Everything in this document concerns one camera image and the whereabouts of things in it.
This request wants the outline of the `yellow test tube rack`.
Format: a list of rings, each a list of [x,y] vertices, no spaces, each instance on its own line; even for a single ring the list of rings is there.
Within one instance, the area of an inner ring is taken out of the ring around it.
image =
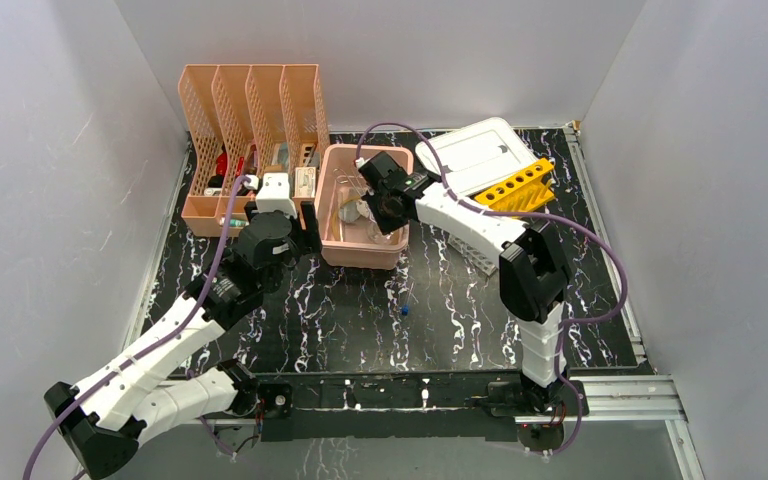
[[[472,199],[494,211],[533,212],[555,199],[551,189],[554,169],[547,158],[540,158]]]

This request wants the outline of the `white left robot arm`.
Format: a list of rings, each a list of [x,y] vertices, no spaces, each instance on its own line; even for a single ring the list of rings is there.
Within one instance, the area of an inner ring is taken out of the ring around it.
[[[90,479],[115,474],[147,442],[182,423],[213,413],[246,417],[266,407],[257,378],[233,359],[163,384],[197,349],[259,309],[300,258],[321,250],[314,205],[293,201],[287,173],[244,175],[234,186],[255,193],[235,242],[226,244],[228,208],[210,267],[162,318],[95,373],[75,384],[57,382],[44,395],[54,420],[43,437],[59,433]]]

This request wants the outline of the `clear glass flask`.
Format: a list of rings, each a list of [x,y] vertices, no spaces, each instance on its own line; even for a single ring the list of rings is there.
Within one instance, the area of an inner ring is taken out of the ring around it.
[[[377,223],[370,221],[367,226],[367,235],[369,240],[378,245],[387,245],[391,243],[391,235],[383,234]]]

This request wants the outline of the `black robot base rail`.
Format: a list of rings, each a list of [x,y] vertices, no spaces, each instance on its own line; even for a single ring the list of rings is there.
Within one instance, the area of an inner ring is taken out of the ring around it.
[[[543,391],[518,370],[258,373],[262,439],[477,437],[561,443],[590,412],[573,380]]]

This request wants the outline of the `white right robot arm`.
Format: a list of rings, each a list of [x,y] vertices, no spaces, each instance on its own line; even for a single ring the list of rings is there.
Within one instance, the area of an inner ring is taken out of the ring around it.
[[[355,166],[368,189],[362,199],[384,234],[409,222],[431,225],[467,244],[497,270],[499,297],[518,321],[525,405],[550,413],[563,399],[566,362],[558,347],[564,293],[571,270],[550,227],[536,229],[454,197],[433,173],[407,172],[383,151]]]

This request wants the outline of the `white container lid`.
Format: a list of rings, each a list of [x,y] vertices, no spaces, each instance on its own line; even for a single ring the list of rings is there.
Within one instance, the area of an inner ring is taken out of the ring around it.
[[[415,152],[429,171],[437,173],[442,165],[449,186],[460,196],[484,191],[538,161],[500,117],[431,137],[428,143],[419,143]]]

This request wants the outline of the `metal crucible tongs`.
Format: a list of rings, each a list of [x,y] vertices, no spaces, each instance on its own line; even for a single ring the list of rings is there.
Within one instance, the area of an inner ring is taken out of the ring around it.
[[[334,168],[332,173],[335,175],[335,192],[341,195],[342,200],[359,198],[362,195],[362,185],[355,174],[342,168]]]

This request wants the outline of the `blue cap small vial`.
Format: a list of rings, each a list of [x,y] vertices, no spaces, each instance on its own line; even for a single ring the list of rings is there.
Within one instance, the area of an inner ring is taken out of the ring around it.
[[[410,312],[410,303],[413,296],[414,283],[406,283],[402,291],[400,292],[400,315],[407,316]]]

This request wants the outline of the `pink plastic bin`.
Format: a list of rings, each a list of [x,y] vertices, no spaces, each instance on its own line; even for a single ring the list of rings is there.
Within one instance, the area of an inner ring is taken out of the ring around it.
[[[367,235],[367,226],[370,221],[375,221],[362,199],[359,204],[362,217],[354,224],[345,227],[343,241],[334,239],[333,211],[342,201],[342,197],[335,192],[335,175],[332,170],[342,168],[355,174],[362,185],[363,195],[367,191],[367,184],[358,172],[355,160],[354,144],[333,144],[326,148],[322,157],[314,201],[322,240],[321,255],[324,261],[333,267],[392,270],[397,266],[402,252],[408,246],[409,228],[402,227],[391,233],[390,244],[372,243]]]

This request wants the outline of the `yellow rubber tube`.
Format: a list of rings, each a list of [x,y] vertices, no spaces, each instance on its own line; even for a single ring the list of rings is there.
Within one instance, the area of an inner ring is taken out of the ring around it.
[[[343,241],[345,227],[354,224],[362,217],[359,210],[360,202],[361,198],[358,196],[347,197],[333,211],[332,231],[336,241]]]

